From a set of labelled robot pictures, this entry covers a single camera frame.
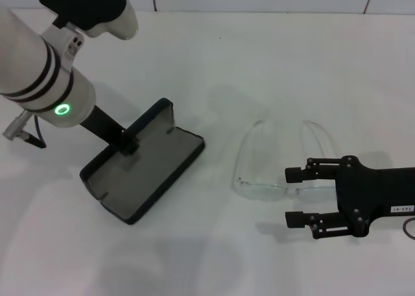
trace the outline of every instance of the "metal connector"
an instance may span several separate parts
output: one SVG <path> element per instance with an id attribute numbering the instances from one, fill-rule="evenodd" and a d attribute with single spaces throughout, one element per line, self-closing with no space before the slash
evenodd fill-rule
<path id="1" fill-rule="evenodd" d="M 3 136 L 9 140 L 18 137 L 25 128 L 27 121 L 33 116 L 33 113 L 24 110 L 20 115 L 11 122 L 11 124 L 3 132 Z"/>

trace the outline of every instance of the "black mount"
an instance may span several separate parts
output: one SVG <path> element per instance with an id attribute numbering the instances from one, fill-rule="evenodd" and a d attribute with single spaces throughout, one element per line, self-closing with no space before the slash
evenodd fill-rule
<path id="1" fill-rule="evenodd" d="M 337 213 L 286 212 L 289 228 L 310 226 L 314 239 L 367 236 L 373 220 L 415 215 L 415 167 L 370 169 L 356 156 L 309 158 L 305 169 L 287 168 L 288 183 L 303 180 L 336 181 Z"/>
<path id="2" fill-rule="evenodd" d="M 113 146 L 122 155 L 131 155 L 139 148 L 139 140 L 135 135 L 129 134 L 98 106 L 94 106 L 92 113 L 80 125 Z"/>

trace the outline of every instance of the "green indicator light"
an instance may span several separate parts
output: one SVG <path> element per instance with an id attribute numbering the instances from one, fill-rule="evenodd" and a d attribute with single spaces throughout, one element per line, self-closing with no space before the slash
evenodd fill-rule
<path id="1" fill-rule="evenodd" d="M 69 111 L 71 110 L 71 106 L 67 105 L 67 104 L 62 104 L 62 105 L 58 105 L 55 109 L 54 109 L 54 113 L 58 116 L 64 116 L 65 114 L 67 114 Z"/>

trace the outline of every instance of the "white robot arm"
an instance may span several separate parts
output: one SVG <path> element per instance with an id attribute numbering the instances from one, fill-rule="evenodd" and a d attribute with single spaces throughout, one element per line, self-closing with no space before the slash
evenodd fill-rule
<path id="1" fill-rule="evenodd" d="M 3 135 L 40 147 L 23 131 L 35 115 L 57 127 L 81 124 L 114 143 L 124 128 L 95 106 L 92 83 L 72 64 L 84 43 L 78 28 L 91 37 L 109 32 L 126 40 L 136 34 L 138 24 L 131 4 L 128 0 L 94 0 L 96 7 L 91 9 L 91 5 L 82 5 L 91 0 L 40 1 L 58 14 L 42 35 L 0 5 L 0 94 L 24 109 Z M 97 128 L 97 120 L 106 125 L 105 131 Z"/>

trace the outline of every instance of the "white label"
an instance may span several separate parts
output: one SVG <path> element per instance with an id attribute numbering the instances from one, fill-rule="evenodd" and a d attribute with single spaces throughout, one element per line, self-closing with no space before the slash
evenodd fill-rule
<path id="1" fill-rule="evenodd" d="M 414 205 L 392 206 L 390 208 L 391 213 L 408 213 L 408 212 L 413 212 L 414 210 L 415 210 Z"/>

